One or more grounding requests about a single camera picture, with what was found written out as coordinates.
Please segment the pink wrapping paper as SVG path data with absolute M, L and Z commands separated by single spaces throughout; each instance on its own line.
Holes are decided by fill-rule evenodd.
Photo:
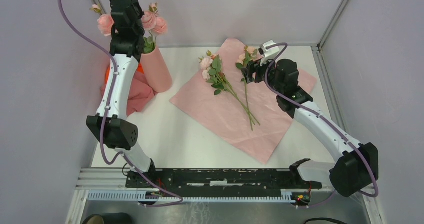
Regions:
M 215 95 L 205 81 L 207 74 L 199 65 L 200 58 L 207 59 L 205 50 L 179 51 L 173 60 L 182 87 L 170 102 L 182 116 L 172 129 L 181 136 L 172 145 L 172 167 L 277 168 L 319 158 L 317 139 L 278 108 L 264 83 L 242 82 L 236 63 L 244 58 L 245 49 L 244 43 L 231 38 L 216 51 L 235 95 L 227 91 Z

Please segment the peach rose stem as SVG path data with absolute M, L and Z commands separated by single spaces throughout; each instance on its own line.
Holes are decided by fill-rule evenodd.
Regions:
M 247 87 L 248 81 L 250 80 L 248 75 L 248 70 L 249 70 L 248 67 L 249 67 L 249 64 L 252 64 L 253 61 L 256 59 L 257 54 L 258 54 L 258 50 L 256 48 L 245 45 L 243 54 L 241 54 L 238 57 L 238 60 L 235 63 L 236 68 L 239 69 L 241 73 L 243 74 L 243 78 L 241 79 L 241 81 L 244 83 L 244 97 L 245 97 L 246 111 L 248 114 L 251 131 L 254 130 L 254 126 L 257 123 L 260 124 L 256 120 L 256 117 L 254 116 L 254 114 L 252 113 L 250 109 L 248 87 Z

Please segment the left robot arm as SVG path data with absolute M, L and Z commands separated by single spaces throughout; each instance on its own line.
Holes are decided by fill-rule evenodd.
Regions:
M 111 43 L 108 55 L 108 81 L 96 115 L 86 124 L 99 141 L 104 162 L 112 165 L 123 157 L 145 188 L 153 187 L 157 174 L 150 170 L 154 163 L 138 144 L 138 127 L 127 121 L 127 107 L 133 77 L 145 46 L 144 15 L 138 0 L 110 0 Z

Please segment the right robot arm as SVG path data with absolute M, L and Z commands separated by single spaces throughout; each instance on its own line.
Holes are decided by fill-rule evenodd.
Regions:
M 363 144 L 327 118 L 312 96 L 299 85 L 297 63 L 290 59 L 251 61 L 241 69 L 247 83 L 264 82 L 276 94 L 278 107 L 312 133 L 334 162 L 303 159 L 290 168 L 289 183 L 302 188 L 308 182 L 331 185 L 343 197 L 355 193 L 379 195 L 379 152 L 371 142 Z

